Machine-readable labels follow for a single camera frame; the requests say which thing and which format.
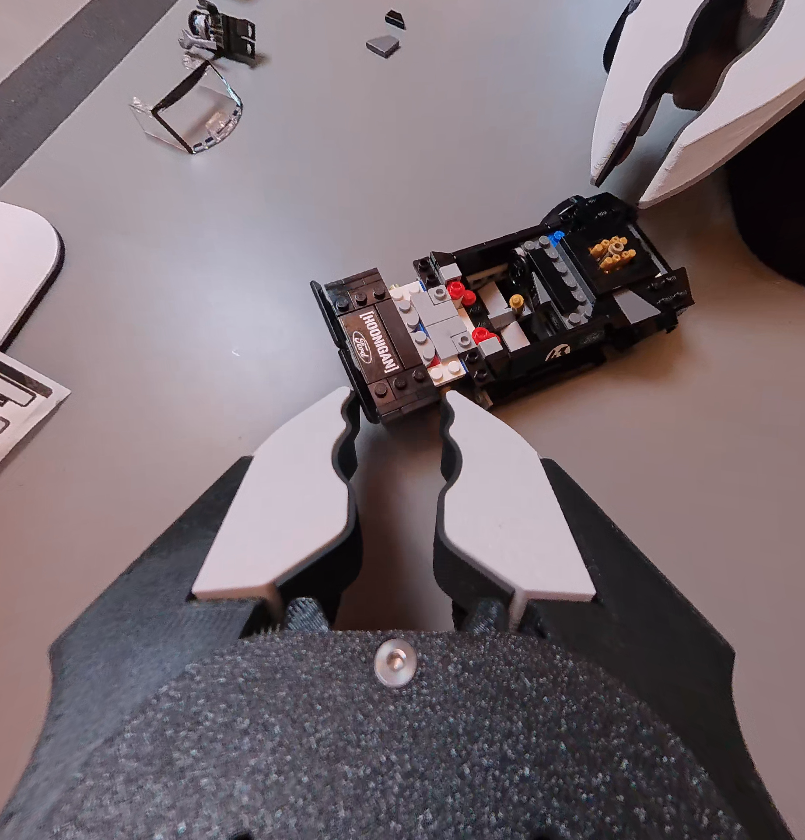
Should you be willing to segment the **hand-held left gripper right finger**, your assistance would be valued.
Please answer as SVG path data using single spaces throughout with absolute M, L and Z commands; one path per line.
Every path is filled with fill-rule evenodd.
M 433 569 L 463 610 L 484 597 L 518 625 L 528 600 L 596 595 L 543 463 L 511 425 L 462 393 L 441 400 Z

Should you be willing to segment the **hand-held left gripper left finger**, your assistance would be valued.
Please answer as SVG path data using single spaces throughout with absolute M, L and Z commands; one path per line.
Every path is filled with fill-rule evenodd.
M 339 386 L 256 447 L 192 585 L 198 600 L 265 598 L 280 612 L 307 595 L 336 615 L 361 568 L 358 425 L 358 398 Z

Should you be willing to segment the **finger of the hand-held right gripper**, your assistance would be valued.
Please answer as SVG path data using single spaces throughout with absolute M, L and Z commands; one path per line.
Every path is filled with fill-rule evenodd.
M 589 181 L 599 186 L 618 164 L 659 93 L 660 76 L 681 57 L 706 1 L 630 1 L 597 105 Z
M 674 138 L 638 200 L 681 193 L 805 99 L 805 1 L 783 1 L 760 38 L 725 69 L 704 108 Z

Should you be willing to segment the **lego car model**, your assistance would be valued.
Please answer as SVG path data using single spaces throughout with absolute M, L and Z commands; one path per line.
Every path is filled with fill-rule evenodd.
M 366 418 L 390 424 L 456 386 L 484 408 L 601 364 L 693 305 L 611 193 L 569 196 L 538 225 L 414 259 L 416 279 L 377 267 L 310 283 Z

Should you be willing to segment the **lego sticker sheet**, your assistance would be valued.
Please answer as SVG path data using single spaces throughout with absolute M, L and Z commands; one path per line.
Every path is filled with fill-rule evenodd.
M 0 461 L 69 390 L 0 352 Z

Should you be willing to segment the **clear lego windshield piece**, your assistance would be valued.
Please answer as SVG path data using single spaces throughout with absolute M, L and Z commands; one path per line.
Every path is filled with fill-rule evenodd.
M 242 101 L 207 59 L 192 59 L 192 71 L 156 105 L 132 98 L 129 108 L 141 128 L 188 154 L 203 152 L 236 128 Z

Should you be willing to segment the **small black lego assembly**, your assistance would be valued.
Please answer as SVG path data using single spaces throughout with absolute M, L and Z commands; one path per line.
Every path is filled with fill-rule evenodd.
M 212 1 L 198 1 L 186 16 L 186 28 L 180 32 L 178 43 L 185 50 L 205 50 L 215 59 L 253 64 L 254 38 L 256 25 L 251 20 L 225 15 Z

